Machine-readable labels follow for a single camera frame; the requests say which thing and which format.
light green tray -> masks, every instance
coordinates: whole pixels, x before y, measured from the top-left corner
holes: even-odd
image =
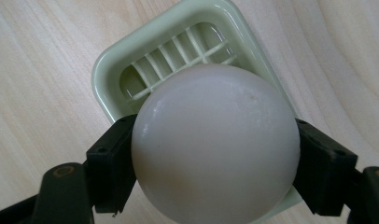
[[[115,122],[136,114],[164,80],[199,63],[229,64],[257,74],[292,108],[245,19],[227,0],[183,0],[106,49],[93,67],[93,92],[109,120]],[[300,200],[292,189],[261,220]]]

wood grain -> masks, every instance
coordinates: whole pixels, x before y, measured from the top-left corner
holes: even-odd
[[[109,127],[91,91],[99,54],[176,0],[0,0],[0,209],[54,165],[85,160]],[[300,118],[379,165],[379,0],[234,0]],[[304,203],[266,223],[345,223]],[[96,223],[173,223],[136,186]]]

light wood tabletop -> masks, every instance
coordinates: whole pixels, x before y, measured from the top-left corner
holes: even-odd
[[[51,167],[85,161],[110,126],[91,89],[99,54],[177,0],[0,0],[0,209]],[[379,165],[379,0],[233,0],[299,118]],[[345,223],[304,203],[265,223]],[[136,185],[96,223],[173,223]]]

green soap dish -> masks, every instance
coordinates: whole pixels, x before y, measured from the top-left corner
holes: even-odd
[[[239,9],[228,0],[182,0],[106,49],[92,71],[93,92],[111,122],[136,114],[164,80],[186,67],[223,63],[257,74],[292,107]],[[300,202],[292,188],[257,222]]]

ball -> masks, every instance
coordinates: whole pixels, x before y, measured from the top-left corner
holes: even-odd
[[[196,65],[147,98],[133,127],[133,168],[151,203],[178,223],[248,223],[294,180],[300,137],[290,107],[246,70]]]

